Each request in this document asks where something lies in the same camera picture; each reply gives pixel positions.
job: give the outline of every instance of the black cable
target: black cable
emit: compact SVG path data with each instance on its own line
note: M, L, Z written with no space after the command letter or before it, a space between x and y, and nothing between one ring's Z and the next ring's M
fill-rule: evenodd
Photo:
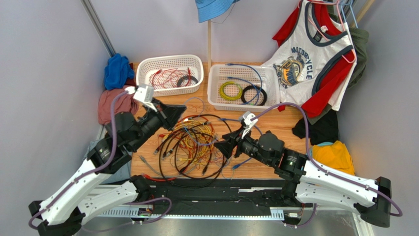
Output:
M183 76L182 78L180 78L179 80L178 80L178 83L176 84L176 86L178 87L178 88L180 88L181 86L182 86L182 83L185 81L185 80L189 80L189 81L195 81L195 84L197 84L198 83L198 80L195 78L195 77L193 77L193 76L191 76L191 75L185 75L185 76Z
M260 103L260 104L256 104L257 106L263 106L265 103L266 103L266 101L268 100L268 95L266 94L266 91L265 90L263 90L263 88L261 88L261 87L259 87L259 86L257 86L257 85L255 85L255 87L256 87L256 91L260 91L262 94L263 94L263 100L262 100L262 103ZM246 98L244 97L244 94L248 91L248 90L251 90L251 89L255 89L255 87L253 87L253 85L249 85L249 86L247 86L247 87L245 87L244 89L243 89L243 92L241 93L241 101L243 102L243 103L247 103L247 101L246 101Z
M205 175L205 173L207 172L208 166L210 166L211 158L212 158L212 150L210 150L210 152L209 152L209 158L208 158L207 164L205 165L204 169L202 170L202 175Z
M193 117L190 117L190 118L196 118L196 117L215 117L215 118L217 118L218 120L220 120L220 119L221 119L221 117L219 117L219 116L217 116L217 115L213 115L213 114L196 115L196 116L193 116ZM230 126L227 124L227 122L226 122L225 120L222 120L222 122L224 122L224 124L226 124L226 126L227 126L228 130L229 130L229 131L230 131L230 133L231 133L231 132L232 132L232 131L231 131L231 128L230 128Z
M216 116L216 115L213 115L213 114L204 114L204 115L197 115L197 116L193 116L193 117L190 117L189 119L192 119L192 118L197 118L197 117L215 117L215 118L217 118L217 119L221 119L221 117L219 117L219 116ZM231 132L231 128L230 128L230 126L228 125L228 123L226 122L226 121L224 121L224 120L222 120L223 122L224 122L224 124L227 126L227 128L229 129L229 131ZM196 136L196 134L198 134L199 132L195 132L195 130L193 130L192 131L192 128L193 127L191 127L191 128L181 128L181 129L183 129L183 130L185 130L184 132L186 132L186 130L187 131L191 131L191 132L193 132L194 133L194 135ZM169 137L164 141L164 142L162 142L162 144L161 145L164 145L163 143L166 143L167 142L167 140L169 139ZM176 150L175 150L175 156L174 156L174 158L175 158L175 161L176 161L176 155L177 155L177 148L178 148L178 145L176 145ZM169 181L165 176L164 176L164 174L163 174L163 170L162 170L162 167L161 167L161 155L162 155L162 151L161 151L161 149L160 149L160 154L159 154L159 161L158 161L158 164L159 164L159 170L160 170L160 173L161 173L161 176L163 177L163 179L165 179L166 180L166 182L168 182L168 183L170 183L171 185L173 185L173 186L178 186L178 187L183 187L183 188L203 188L203 187L206 187L206 186L208 186L208 185L210 185L210 184L212 184L217 178L218 178L218 176L221 174L221 172L222 172L222 169L224 168L224 166L227 164L227 159L226 159L226 157L223 155L223 162L222 162L222 164L221 164L221 167L220 167L220 169L217 171L217 172L215 172L215 173L213 173L212 175L210 175L210 176L208 176L208 177L203 177L203 178L194 178L194 177L189 177L189 176L186 176L186 177L189 177L189 178L192 178L192 179L204 179L204 178L209 178L209 177L212 177L212 176L214 176L214 175L216 175L213 179L211 179L211 181L209 181L208 183L206 183L206 184L204 184L204 185L201 185L201 186L185 186L185 185L181 185L181 184L177 184L177 183L175 183L174 182L174 180L173 181Z
M188 134L185 134L185 135L184 135L184 136L182 136L180 139L185 138L187 135L188 135ZM183 170L183 171L182 171L182 170L179 170L178 165L177 165L177 161L176 161L176 155L177 155L177 152L178 152L178 147L179 147L179 146L176 146L176 148L175 148L175 154L174 154L174 156L175 156L175 168L176 168L176 170L179 172L179 174L181 174L181 175L183 175L183 176L185 176L185 177L191 178L191 179L207 179L207 178L209 178L209 177L212 177L212 176L216 175L218 172L220 172L220 171L222 171L222 170L223 170L223 168L222 168L222 167L220 167L220 169L219 169L218 171L216 171L216 172L214 172L212 175L209 175L209 176L206 176L206 177L192 177L192 176L188 176L187 174L184 174L184 173L183 173L183 172L184 172L184 170ZM197 151L195 152L195 156L192 158L192 160L190 161L190 163L192 163L192 162L195 160L195 158L196 158L196 154L198 153L198 148L199 148L199 146L197 145Z
M165 157L168 157L168 156L166 156L168 153L167 153L167 150L169 149L169 147L170 147L170 144L172 143L172 141L179 135L179 134L181 134L181 132L180 132L180 129L179 130L177 130L178 132L176 132L176 135L172 135L171 137L168 137L166 140L169 140L169 142L168 142L168 144L166 145L166 150L164 150L164 153L163 153L163 158L165 158Z
M201 126L201 125L206 125L207 124L207 121L206 122L204 122L204 123L201 123L201 124L197 124L197 125L195 125L195 126L192 126L191 127L191 129L193 129L193 128L196 128L196 127L199 127L199 126ZM163 146L166 144L166 142L168 142L168 140L169 140L169 138L171 138L171 137L173 137L174 135L176 135L176 134L179 134L179 132L180 131L183 131L184 129L183 129L183 127L182 128L179 128L179 129L177 129L177 130L174 130L171 134L169 134L169 136L167 136L167 138L164 140L164 141L162 141L161 142L161 144L157 147L157 149L155 150L155 154L157 154L157 152L158 151L160 151L160 150L162 150L163 148Z

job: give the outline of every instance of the blue hat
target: blue hat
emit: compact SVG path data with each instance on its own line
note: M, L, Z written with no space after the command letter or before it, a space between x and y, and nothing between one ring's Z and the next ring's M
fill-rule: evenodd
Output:
M199 23L222 15L236 0L195 0Z

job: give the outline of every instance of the clothes hanger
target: clothes hanger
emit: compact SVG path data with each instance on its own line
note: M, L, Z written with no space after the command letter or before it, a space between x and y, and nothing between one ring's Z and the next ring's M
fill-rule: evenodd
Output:
M344 25L344 23L343 23L343 20L342 20L342 16L341 16L341 14L340 14L340 10L339 10L339 4L340 4L340 0L337 0L336 2L328 2L328 1L322 1L322 0L308 0L309 2L312 2L312 3L316 3L316 4L323 4L323 5L335 5L336 6L336 10L337 10L337 15L339 16L339 20L340 20L340 23L341 23L341 25L342 25L342 28L343 28L343 30L344 31L346 31L346 28L345 28L345 25ZM316 27L316 25L314 24L314 22L313 21L311 21L310 19L308 19L308 21L313 25L313 27L317 30L317 32L318 33L320 33L320 35L326 40L326 41L330 41L328 38L326 38L324 35L323 35L323 33L322 33L322 31L321 30L319 30L317 27ZM355 53L355 49L352 49L351 50L351 52L354 54L354 59L352 60L352 61L349 61L344 55L342 55L342 57L343 57L343 59L347 62L347 63L349 63L349 64L352 64L352 63L354 63L356 60L357 60L357 54Z
M343 6L349 6L349 9L351 10L352 17L354 18L355 27L356 27L356 28L358 28L357 19L355 18L354 10L352 9L352 5L353 5L353 4L354 4L354 0L350 0L350 1L349 1L349 2L347 2L347 3L341 3L341 4L340 4L340 8L342 9L342 13L343 13ZM343 15L343 19L345 20L345 22L348 22L348 21L346 20L346 16L345 16L345 14L342 14L342 15Z

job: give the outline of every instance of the blue cloth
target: blue cloth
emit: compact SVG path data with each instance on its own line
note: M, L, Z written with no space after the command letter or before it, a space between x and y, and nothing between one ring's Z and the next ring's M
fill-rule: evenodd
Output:
M128 58L117 53L108 60L105 67L105 88L121 89L127 78L134 78L134 70L129 66Z
M85 156L83 157L83 160L85 160L87 158L87 155L88 155L89 151L91 151L99 141L100 140L90 142L90 145L88 146L88 151L86 152ZM115 172L115 174L111 175L109 178L104 180L102 182L102 184L124 181L124 180L129 179L130 177L131 177L131 161L129 161L128 163L123 165L118 171Z
M195 0L199 23L222 15L237 1L239 0Z

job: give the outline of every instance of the white wall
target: white wall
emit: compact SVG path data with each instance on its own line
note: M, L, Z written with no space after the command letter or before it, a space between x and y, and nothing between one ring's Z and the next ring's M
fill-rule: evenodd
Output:
M96 138L109 55L79 0L0 0L0 52L0 235L38 235L28 205Z
M213 61L267 61L271 38L297 0L241 0L223 24L212 23ZM198 23L194 0L92 0L115 50L130 61L195 54L207 61L207 23ZM214 19L222 22L227 14Z
M389 178L404 210L389 229L375 228L378 236L418 235L418 8L416 0L375 1L359 24L370 32L367 70L339 112L357 175Z

